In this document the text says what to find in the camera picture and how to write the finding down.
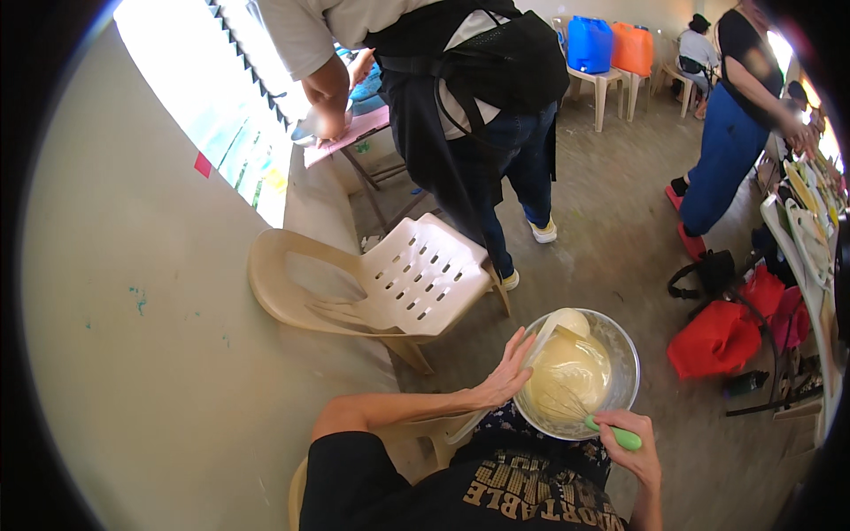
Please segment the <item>white t-shirt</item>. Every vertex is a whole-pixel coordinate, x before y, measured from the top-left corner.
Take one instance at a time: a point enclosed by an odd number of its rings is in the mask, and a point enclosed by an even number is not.
[[[685,30],[679,36],[679,55],[689,57],[703,66],[715,68],[720,65],[720,59],[717,58],[717,50],[706,39],[705,35],[701,35],[694,30]]]
[[[440,0],[258,0],[262,24],[277,48],[280,60],[293,81],[309,76],[334,54],[336,40],[348,49],[365,48],[366,33],[390,27],[401,15]],[[507,22],[498,15],[500,22]],[[457,28],[445,49],[454,48],[479,33],[496,27],[484,11],[472,12]],[[460,104],[440,80],[440,98],[452,118],[469,130],[469,120]],[[484,123],[499,110],[475,100]],[[460,138],[463,132],[440,112],[445,137]]]

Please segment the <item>concrete floor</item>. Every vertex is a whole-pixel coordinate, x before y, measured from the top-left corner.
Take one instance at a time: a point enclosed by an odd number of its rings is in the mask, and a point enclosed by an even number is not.
[[[505,200],[496,208],[521,274],[519,287],[510,292],[512,316],[505,318],[496,297],[487,295],[446,337],[422,347],[433,376],[419,375],[395,356],[394,368],[406,392],[472,387],[496,366],[504,342],[519,326],[561,307],[603,312],[629,333],[640,354],[633,410],[653,419],[666,528],[768,529],[808,468],[810,455],[784,457],[799,439],[801,421],[774,422],[768,412],[725,418],[727,409],[766,396],[754,393],[728,403],[719,378],[679,381],[666,357],[667,343],[684,327],[695,302],[666,293],[667,280],[689,258],[663,189],[698,160],[702,123],[692,116],[680,119],[678,103],[663,91],[649,112],[644,98],[628,123],[616,117],[609,97],[601,133],[593,131],[592,96],[566,104],[558,116],[558,181],[552,185],[558,240],[534,241],[506,179]],[[385,213],[398,211],[414,188],[404,173],[386,181],[378,193]],[[744,181],[706,236],[707,246],[730,249],[742,264],[750,230],[761,224],[759,200],[756,186]],[[379,234],[362,192],[351,202],[359,236]],[[429,197],[411,216],[434,207]],[[768,352],[746,369],[772,367]],[[623,517],[631,514],[636,489],[632,475],[615,466],[607,490]]]

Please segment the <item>batter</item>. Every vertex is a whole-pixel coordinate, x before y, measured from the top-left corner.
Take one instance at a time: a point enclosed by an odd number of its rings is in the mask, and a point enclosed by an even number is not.
[[[592,336],[583,338],[557,328],[532,367],[527,384],[530,401],[553,419],[582,421],[584,415],[574,406],[575,397],[592,413],[608,395],[611,363],[605,347]]]

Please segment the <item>yellow sneaker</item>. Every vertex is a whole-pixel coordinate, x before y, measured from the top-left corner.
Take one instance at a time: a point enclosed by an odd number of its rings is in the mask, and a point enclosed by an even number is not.
[[[514,269],[513,273],[511,273],[511,276],[506,277],[506,278],[502,279],[502,281],[501,281],[501,286],[503,288],[505,288],[505,291],[510,291],[513,288],[517,287],[518,285],[519,285],[519,271],[517,271],[516,269]]]
[[[531,232],[534,233],[534,239],[537,240],[537,243],[549,243],[558,238],[558,227],[552,221],[552,216],[549,216],[549,224],[545,229],[538,229],[532,222],[529,222],[529,225],[531,225]]]

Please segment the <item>orange jerry can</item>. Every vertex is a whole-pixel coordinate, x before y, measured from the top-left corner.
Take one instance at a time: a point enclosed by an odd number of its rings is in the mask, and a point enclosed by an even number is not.
[[[615,22],[611,66],[646,77],[652,71],[652,34],[642,25]]]

